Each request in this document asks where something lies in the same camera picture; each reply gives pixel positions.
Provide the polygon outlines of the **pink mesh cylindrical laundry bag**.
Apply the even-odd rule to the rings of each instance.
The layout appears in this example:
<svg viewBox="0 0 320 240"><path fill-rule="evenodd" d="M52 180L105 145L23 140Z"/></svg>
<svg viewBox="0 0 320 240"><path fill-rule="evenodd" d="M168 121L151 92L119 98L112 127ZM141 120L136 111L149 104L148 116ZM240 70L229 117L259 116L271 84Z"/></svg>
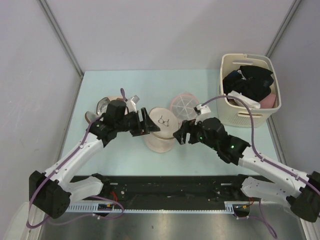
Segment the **pink mesh cylindrical laundry bag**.
<svg viewBox="0 0 320 240"><path fill-rule="evenodd" d="M149 116L160 131L152 132L144 138L147 147L157 153L170 151L175 145L173 133L179 129L178 119L164 107L152 108Z"/></svg>

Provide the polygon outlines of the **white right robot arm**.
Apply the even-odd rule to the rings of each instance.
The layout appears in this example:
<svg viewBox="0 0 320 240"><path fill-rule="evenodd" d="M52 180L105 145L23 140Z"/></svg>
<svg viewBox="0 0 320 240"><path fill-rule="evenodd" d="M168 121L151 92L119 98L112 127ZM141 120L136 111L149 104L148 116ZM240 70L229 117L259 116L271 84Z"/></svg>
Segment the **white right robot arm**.
<svg viewBox="0 0 320 240"><path fill-rule="evenodd" d="M244 177L242 183L230 188L231 196L242 201L245 197L276 202L289 208L297 217L314 223L320 217L320 174L306 173L268 159L252 143L230 135L216 118L204 121L184 120L173 137L180 145L201 143L216 151L227 164L252 170L267 181Z"/></svg>

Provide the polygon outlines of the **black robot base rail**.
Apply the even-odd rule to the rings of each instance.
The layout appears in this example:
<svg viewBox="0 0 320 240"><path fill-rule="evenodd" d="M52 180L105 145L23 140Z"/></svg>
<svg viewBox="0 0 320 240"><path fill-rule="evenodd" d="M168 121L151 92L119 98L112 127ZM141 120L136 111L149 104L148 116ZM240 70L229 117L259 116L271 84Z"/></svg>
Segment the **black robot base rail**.
<svg viewBox="0 0 320 240"><path fill-rule="evenodd" d="M218 176L106 176L98 198L71 204L72 211L109 213L205 213L231 212L230 204L248 210L257 197L241 192L245 175Z"/></svg>

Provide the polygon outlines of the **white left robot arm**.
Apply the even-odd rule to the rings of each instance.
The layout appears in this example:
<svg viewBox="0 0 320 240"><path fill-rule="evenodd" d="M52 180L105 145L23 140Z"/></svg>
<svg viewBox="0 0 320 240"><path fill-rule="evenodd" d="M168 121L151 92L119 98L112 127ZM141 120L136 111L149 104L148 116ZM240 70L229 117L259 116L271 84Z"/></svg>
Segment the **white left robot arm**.
<svg viewBox="0 0 320 240"><path fill-rule="evenodd" d="M61 217L71 203L96 196L105 200L111 188L99 174L71 182L78 170L105 148L118 133L133 137L160 131L143 107L137 111L131 100L112 100L106 112L92 121L83 138L58 162L44 172L34 171L29 177L29 203L53 219Z"/></svg>

